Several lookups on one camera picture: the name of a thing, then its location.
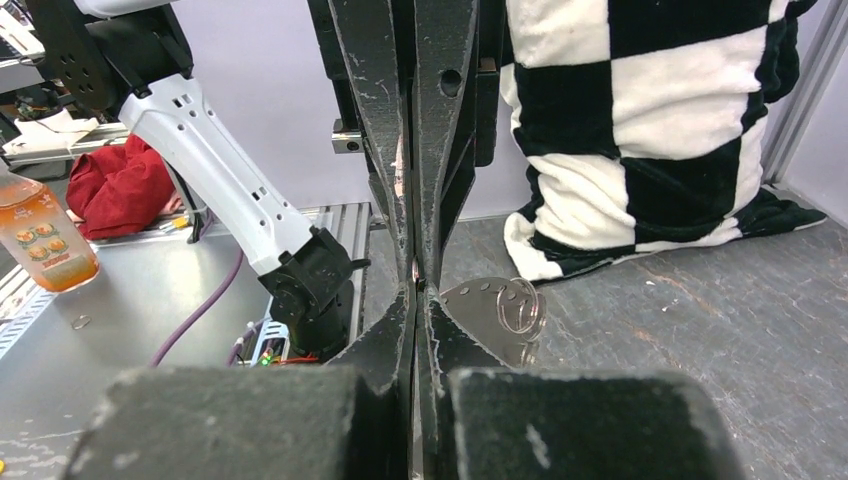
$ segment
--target white wall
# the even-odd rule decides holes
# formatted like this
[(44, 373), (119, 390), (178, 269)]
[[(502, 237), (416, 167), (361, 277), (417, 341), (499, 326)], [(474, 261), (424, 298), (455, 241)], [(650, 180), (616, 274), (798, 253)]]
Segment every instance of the white wall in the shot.
[(843, 55), (783, 182), (848, 225), (848, 55)]
[[(305, 0), (183, 0), (174, 10), (216, 112), (293, 205), (371, 199), (362, 156), (334, 155), (330, 145), (338, 109)], [(477, 170), (464, 217), (529, 198), (526, 163), (501, 113), (495, 161)]]
[[(801, 74), (803, 75), (804, 61), (807, 60), (807, 53), (813, 45), (813, 40), (818, 33), (819, 25), (824, 19), (824, 14), (827, 11), (830, 3), (833, 0), (819, 0), (816, 5), (798, 19), (798, 55), (801, 57)], [(769, 123), (766, 126), (765, 142), (770, 143), (774, 137), (775, 128), (778, 126), (778, 119), (786, 114), (786, 105), (790, 103), (792, 95), (787, 95), (781, 101), (769, 106)]]

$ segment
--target metal plate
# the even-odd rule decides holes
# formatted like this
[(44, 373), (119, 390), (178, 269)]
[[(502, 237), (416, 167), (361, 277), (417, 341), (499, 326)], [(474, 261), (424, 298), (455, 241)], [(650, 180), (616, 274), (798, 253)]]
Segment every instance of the metal plate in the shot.
[(0, 281), (0, 360), (53, 297), (54, 294), (36, 285), (20, 265)]
[[(317, 225), (327, 225), (351, 258), (365, 256), (369, 204), (304, 213)], [(91, 409), (116, 375), (146, 365), (173, 329), (218, 286), (232, 266), (235, 241), (218, 225), (194, 245), (186, 244), (186, 234), (156, 231), (101, 246), (103, 271), (90, 284), (44, 303), (37, 303), (41, 297), (36, 294), (24, 305), (43, 312), (25, 320), (20, 316), (25, 311), (40, 310), (22, 311), (0, 332), (29, 322), (26, 335), (15, 332), (13, 346), (0, 360), (0, 459), (28, 459), (7, 462), (6, 473), (26, 471), (20, 478), (57, 475)], [(356, 295), (363, 291), (362, 279), (361, 272), (354, 278)], [(222, 365), (245, 323), (266, 315), (268, 299), (255, 273), (244, 265), (230, 289), (177, 342), (164, 364)], [(353, 313), (358, 326), (360, 311)], [(81, 316), (88, 316), (90, 323), (75, 330), (73, 324), (79, 325)]]
[[(512, 367), (525, 367), (536, 361), (538, 342), (535, 338), (545, 325), (545, 297), (538, 295), (538, 313), (535, 320), (528, 317), (528, 306), (534, 295), (521, 285), (505, 278), (479, 278), (470, 280), (442, 293), (442, 302), (457, 323), (462, 325), (480, 343)], [(524, 334), (505, 329), (498, 320), (502, 308), (509, 325), (518, 330), (530, 327)]]

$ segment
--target gray floor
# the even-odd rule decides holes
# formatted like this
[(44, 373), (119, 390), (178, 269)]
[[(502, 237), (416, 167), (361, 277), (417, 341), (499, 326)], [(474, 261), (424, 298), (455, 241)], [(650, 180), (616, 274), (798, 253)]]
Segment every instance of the gray floor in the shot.
[[(443, 289), (516, 275), (502, 227), (457, 226)], [(387, 231), (372, 234), (370, 256), (373, 321), (394, 295)], [(848, 231), (835, 222), (666, 252), (541, 292), (540, 368), (683, 370), (724, 414), (750, 478), (848, 478)]]

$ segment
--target wire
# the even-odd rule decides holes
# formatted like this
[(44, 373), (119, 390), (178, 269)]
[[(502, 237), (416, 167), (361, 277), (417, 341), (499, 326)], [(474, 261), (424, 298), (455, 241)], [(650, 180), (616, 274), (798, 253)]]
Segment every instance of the wire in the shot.
[(236, 275), (238, 274), (239, 269), (241, 269), (242, 260), (244, 260), (244, 252), (239, 250), (239, 253), (236, 256), (236, 262), (233, 265), (233, 268), (230, 270), (230, 273), (227, 274), (226, 277), (224, 277), (224, 280), (221, 282), (220, 285), (218, 285), (218, 288), (216, 288), (215, 291), (212, 292), (212, 295), (210, 295), (205, 302), (203, 302), (199, 307), (197, 307), (197, 310), (192, 312), (192, 314), (189, 315), (188, 318), (186, 318), (185, 321), (183, 321), (183, 323), (181, 323), (176, 330), (174, 330), (174, 333), (172, 333), (171, 336), (168, 337), (167, 340), (165, 340), (165, 343), (163, 343), (162, 346), (159, 347), (159, 350), (156, 351), (156, 355), (154, 355), (153, 358), (150, 360), (151, 367), (157, 367), (160, 363), (162, 363), (162, 359), (165, 358), (165, 355), (168, 354), (168, 351), (171, 350), (171, 348), (174, 346), (174, 344), (177, 343), (180, 337), (182, 337), (183, 334), (185, 334), (185, 332), (187, 332), (188, 329), (191, 328), (191, 326), (194, 325), (194, 323), (201, 316), (203, 316), (203, 314), (206, 313), (206, 311), (209, 310), (210, 307), (212, 307), (212, 305), (215, 305), (215, 302), (217, 302), (218, 299), (221, 298), (221, 296), (224, 294), (224, 292), (227, 291), (230, 285), (233, 284), (233, 281), (236, 279)]
[(203, 228), (200, 229), (200, 235), (198, 235), (197, 237), (198, 240), (206, 236), (206, 232), (209, 231), (213, 223), (215, 223), (215, 213), (210, 210), (209, 215), (206, 217), (206, 222), (203, 225)]
[(236, 343), (233, 344), (233, 348), (230, 349), (230, 354), (227, 356), (227, 366), (230, 367), (235, 363), (236, 357), (241, 353), (241, 347), (245, 342), (250, 340), (250, 338), (259, 331), (259, 328), (262, 327), (268, 321), (268, 318), (263, 318), (258, 323), (249, 322), (247, 324), (247, 331), (245, 331), (239, 338), (236, 339)]
[(368, 258), (359, 258), (357, 260), (351, 260), (350, 268), (354, 270), (359, 270), (361, 268), (368, 268), (371, 266), (371, 259)]
[(286, 360), (280, 360), (280, 361), (272, 363), (271, 365), (291, 365), (291, 364), (294, 364), (294, 363), (316, 363), (316, 362), (318, 362), (318, 357), (311, 357), (310, 356), (310, 357), (296, 357), (296, 358), (289, 358), (289, 359), (286, 359)]
[(203, 231), (203, 219), (198, 216), (196, 223), (191, 226), (191, 235), (188, 236), (188, 244), (197, 243), (200, 240), (200, 232)]
[(42, 122), (41, 120), (32, 120), (32, 121), (41, 125), (42, 127), (46, 128), (47, 130), (50, 130), (53, 133), (58, 133), (60, 135), (63, 134), (63, 133), (91, 133), (91, 130), (71, 130), (71, 131), (67, 131), (67, 132), (59, 132), (57, 130), (53, 130), (52, 128), (50, 128), (49, 125)]

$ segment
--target screw hole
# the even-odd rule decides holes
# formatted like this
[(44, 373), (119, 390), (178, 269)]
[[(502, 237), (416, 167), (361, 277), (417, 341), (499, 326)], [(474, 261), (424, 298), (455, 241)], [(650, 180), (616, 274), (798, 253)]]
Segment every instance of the screw hole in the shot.
[(440, 85), (442, 87), (442, 93), (453, 98), (459, 94), (459, 87), (462, 86), (462, 75), (456, 70), (445, 70), (442, 73)]

